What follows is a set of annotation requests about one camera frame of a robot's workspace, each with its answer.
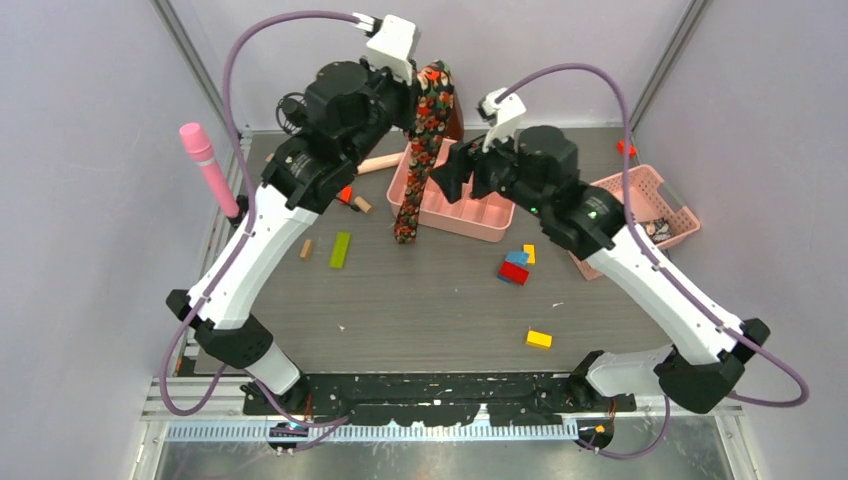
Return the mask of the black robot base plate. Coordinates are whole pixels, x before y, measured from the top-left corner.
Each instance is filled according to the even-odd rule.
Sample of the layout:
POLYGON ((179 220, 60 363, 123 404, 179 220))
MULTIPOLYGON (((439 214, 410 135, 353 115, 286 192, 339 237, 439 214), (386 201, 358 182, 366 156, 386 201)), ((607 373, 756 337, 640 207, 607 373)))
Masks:
POLYGON ((275 395, 241 388, 246 416, 291 415, 271 429, 283 448, 300 442, 553 440, 607 446, 631 395, 603 397, 569 374, 306 374, 275 395))

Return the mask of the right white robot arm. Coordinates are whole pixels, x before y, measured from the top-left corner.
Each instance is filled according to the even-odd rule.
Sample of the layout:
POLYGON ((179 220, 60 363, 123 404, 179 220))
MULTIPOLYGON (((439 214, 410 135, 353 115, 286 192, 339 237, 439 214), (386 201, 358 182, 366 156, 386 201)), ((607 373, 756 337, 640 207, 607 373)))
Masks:
POLYGON ((670 345, 629 354, 593 351, 573 370, 574 403, 596 410, 618 395, 665 395, 697 414, 710 412, 740 380, 770 334, 759 319, 741 320, 697 288, 684 295, 667 278, 676 270, 638 226, 630 231, 623 203, 580 178, 577 145, 551 126, 517 139, 478 137, 451 145, 431 179, 450 203, 469 193, 497 194, 527 210, 550 241, 587 262, 625 291, 666 333, 670 345))

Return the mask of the floral patterned necktie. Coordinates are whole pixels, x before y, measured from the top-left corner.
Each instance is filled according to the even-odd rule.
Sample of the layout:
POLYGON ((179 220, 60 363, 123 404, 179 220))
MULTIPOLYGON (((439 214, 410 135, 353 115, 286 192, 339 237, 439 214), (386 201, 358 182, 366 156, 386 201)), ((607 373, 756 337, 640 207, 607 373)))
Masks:
POLYGON ((420 94, 408 135, 411 150, 404 198, 394 224, 398 244, 414 243, 417 238, 426 183, 456 109, 456 84, 446 62, 431 62, 418 73, 417 79, 420 94))

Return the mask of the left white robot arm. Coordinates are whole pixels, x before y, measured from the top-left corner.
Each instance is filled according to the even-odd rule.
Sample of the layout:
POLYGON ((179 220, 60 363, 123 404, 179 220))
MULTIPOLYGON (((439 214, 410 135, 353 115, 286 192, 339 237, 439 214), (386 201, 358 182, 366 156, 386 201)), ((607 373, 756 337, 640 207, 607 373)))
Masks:
POLYGON ((189 322, 202 350, 247 371, 284 414, 305 405, 307 389, 252 307, 286 251, 353 182, 379 141, 411 126, 420 92, 415 76, 402 80, 364 61, 323 67, 291 111, 296 133, 274 151, 224 251, 191 289, 169 294, 168 306, 189 322))

